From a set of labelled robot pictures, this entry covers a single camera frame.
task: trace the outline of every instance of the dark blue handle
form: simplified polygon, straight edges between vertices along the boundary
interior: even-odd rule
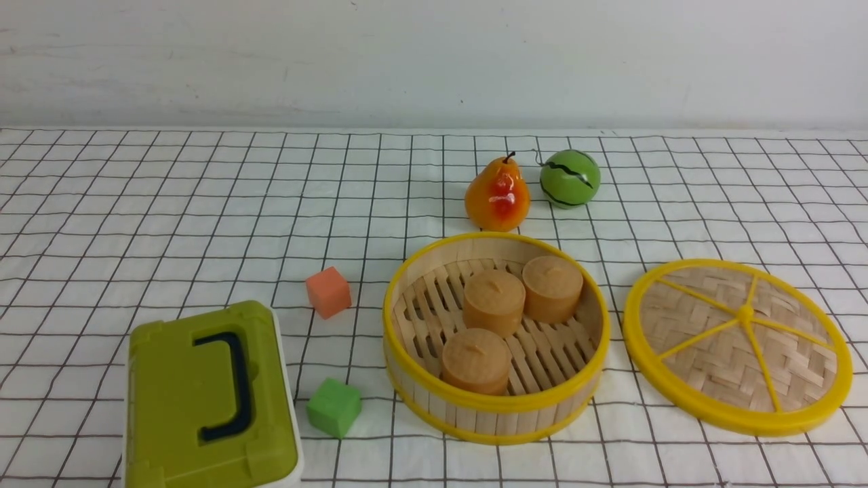
[[[244,347],[237,333],[223,332],[209,335],[193,342],[194,346],[201,346],[209,342],[222,340],[229,346],[229,357],[232,360],[232,373],[235,383],[235,404],[237,410],[235,416],[225,424],[213,427],[202,427],[199,435],[205,442],[223,439],[238,435],[253,423],[253,398],[250,394],[250,383],[247,380],[247,361],[244,359]]]

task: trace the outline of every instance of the checkered tablecloth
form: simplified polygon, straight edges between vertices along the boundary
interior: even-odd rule
[[[537,163],[589,152],[603,184],[553,209]],[[614,327],[591,407],[551,439],[445,437],[396,399],[380,307],[402,260],[448,235],[468,182],[515,150],[535,199],[519,232],[582,263]],[[868,484],[868,133],[401,134],[0,130],[0,486],[120,486],[126,334],[244,299],[279,315],[306,457],[303,486]],[[801,289],[847,338],[845,406],[807,435],[757,439],[673,407],[618,324],[632,283],[681,258],[754,265]],[[323,321],[304,279],[335,266],[354,307]],[[347,439],[306,421],[322,379],[364,410]]]

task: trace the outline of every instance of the green ball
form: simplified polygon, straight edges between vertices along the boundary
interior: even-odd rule
[[[582,151],[566,149],[542,165],[540,186],[552,205],[578,207],[591,201],[600,188],[600,167]]]

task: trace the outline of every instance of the green cube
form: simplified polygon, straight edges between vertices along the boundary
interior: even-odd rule
[[[344,438],[361,412],[361,393],[331,378],[323,381],[307,403],[311,425],[337,439]]]

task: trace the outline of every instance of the plastic box lid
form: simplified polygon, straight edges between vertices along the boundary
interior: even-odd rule
[[[256,301],[129,339],[128,488],[289,485],[303,458],[277,318]]]

